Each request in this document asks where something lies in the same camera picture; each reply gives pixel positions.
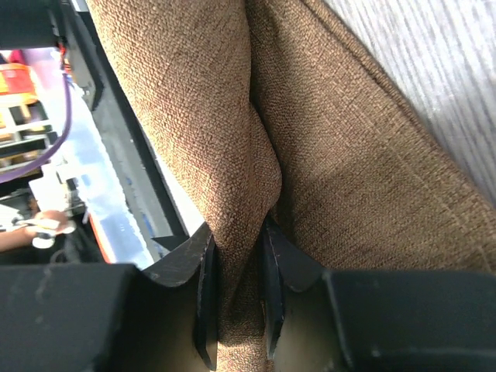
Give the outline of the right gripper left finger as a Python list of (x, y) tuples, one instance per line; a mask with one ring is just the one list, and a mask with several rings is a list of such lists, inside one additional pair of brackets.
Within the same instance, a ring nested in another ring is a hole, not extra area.
[(213, 371), (217, 249), (196, 233), (132, 264), (1, 268), (3, 371)]

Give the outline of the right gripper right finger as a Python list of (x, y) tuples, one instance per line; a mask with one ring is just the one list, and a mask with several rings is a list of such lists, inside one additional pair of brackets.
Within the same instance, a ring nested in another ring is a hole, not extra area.
[(495, 277), (330, 270), (272, 220), (258, 240), (267, 356), (277, 371), (493, 371)]

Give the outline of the brown cloth napkin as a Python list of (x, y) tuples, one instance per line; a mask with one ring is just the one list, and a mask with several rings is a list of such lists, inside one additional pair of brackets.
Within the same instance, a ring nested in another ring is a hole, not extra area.
[(269, 371), (273, 215), (337, 269), (495, 271), (495, 212), (321, 1), (91, 1), (107, 58), (222, 260), (220, 371)]

